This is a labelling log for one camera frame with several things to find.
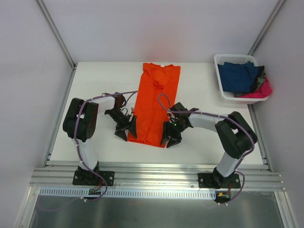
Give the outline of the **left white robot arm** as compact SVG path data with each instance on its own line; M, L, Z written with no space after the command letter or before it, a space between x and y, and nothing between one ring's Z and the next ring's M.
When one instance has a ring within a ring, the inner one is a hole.
M63 131L72 139L79 158L78 167L74 173L73 185L113 186L114 171L101 171L99 161L93 152L91 138L96 129L97 116L105 114L116 123L114 134L122 140L127 140L127 133L137 137L135 115L123 113L128 99L126 93L104 93L100 96L83 100L73 98L63 122Z

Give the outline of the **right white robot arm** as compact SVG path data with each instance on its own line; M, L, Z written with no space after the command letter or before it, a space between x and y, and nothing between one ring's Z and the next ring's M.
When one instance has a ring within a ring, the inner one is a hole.
M211 173L200 173L199 184L207 188L228 188L237 176L237 168L247 152L254 150L257 135L236 111L228 115L208 114L198 108L188 110L180 102L168 113L169 120L163 123L160 144L170 148L182 141L182 132L187 128L203 128L218 134L224 154Z

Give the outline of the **orange t shirt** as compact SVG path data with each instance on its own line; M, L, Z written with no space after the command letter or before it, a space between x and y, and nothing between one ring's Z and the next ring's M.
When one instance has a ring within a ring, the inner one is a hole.
M160 66L143 63L138 94L134 107L136 133L128 133L127 141L164 148L161 144L163 123L168 121L167 111L158 101L159 94L166 94L171 103L175 102L180 79L180 66Z

